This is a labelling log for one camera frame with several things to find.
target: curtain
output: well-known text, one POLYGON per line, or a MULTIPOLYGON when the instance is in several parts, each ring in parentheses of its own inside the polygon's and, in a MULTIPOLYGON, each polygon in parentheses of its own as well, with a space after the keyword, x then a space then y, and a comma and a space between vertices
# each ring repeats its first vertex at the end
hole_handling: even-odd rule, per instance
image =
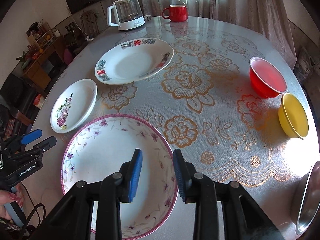
POLYGON ((160 16, 170 4, 185 4, 189 16, 236 24, 268 38, 294 68, 297 60, 288 17, 282 0, 139 0, 144 14, 160 16))

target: kettle handle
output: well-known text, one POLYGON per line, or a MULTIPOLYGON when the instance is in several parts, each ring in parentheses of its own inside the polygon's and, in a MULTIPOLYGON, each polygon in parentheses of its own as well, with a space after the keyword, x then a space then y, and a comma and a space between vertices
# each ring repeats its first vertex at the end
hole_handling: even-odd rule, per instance
POLYGON ((107 23, 108 23, 109 26, 120 27, 120 24, 111 22, 111 10, 114 9, 114 8, 115 8, 115 5, 111 5, 111 6, 108 7, 108 10, 107 10, 108 21, 107 21, 107 23))

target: red mug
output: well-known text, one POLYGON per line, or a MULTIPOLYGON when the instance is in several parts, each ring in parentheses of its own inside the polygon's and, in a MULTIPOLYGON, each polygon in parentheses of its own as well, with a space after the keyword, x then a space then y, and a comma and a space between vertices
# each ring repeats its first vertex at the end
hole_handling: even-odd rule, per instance
POLYGON ((170 5, 169 8, 163 9, 162 17, 164 19, 170 19, 173 22, 185 22, 188 20, 187 7, 180 4, 170 5), (169 10, 169 16, 167 17, 163 15, 165 10, 169 10))

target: mug handle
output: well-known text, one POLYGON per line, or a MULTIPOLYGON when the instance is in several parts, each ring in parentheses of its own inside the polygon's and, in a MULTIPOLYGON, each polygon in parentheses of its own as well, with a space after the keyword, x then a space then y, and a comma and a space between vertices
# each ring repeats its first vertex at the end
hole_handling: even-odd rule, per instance
POLYGON ((163 9, 163 11, 162 11, 162 18, 163 18, 163 19, 169 19, 169 18, 170 18, 170 16, 165 17, 165 16, 163 15, 165 10, 169 10, 169 7, 168 7, 168 8, 164 8, 164 9, 163 9))

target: fingernail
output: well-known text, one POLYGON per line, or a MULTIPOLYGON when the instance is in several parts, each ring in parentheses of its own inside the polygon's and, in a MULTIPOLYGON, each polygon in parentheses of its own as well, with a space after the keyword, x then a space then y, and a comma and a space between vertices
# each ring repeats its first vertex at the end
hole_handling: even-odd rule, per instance
POLYGON ((12 199, 12 200, 16 200, 16 198, 17 198, 17 196, 16 196, 15 194, 13 194, 13 193, 10 193, 10 194, 9 194, 9 197, 10 197, 10 199, 12 199))

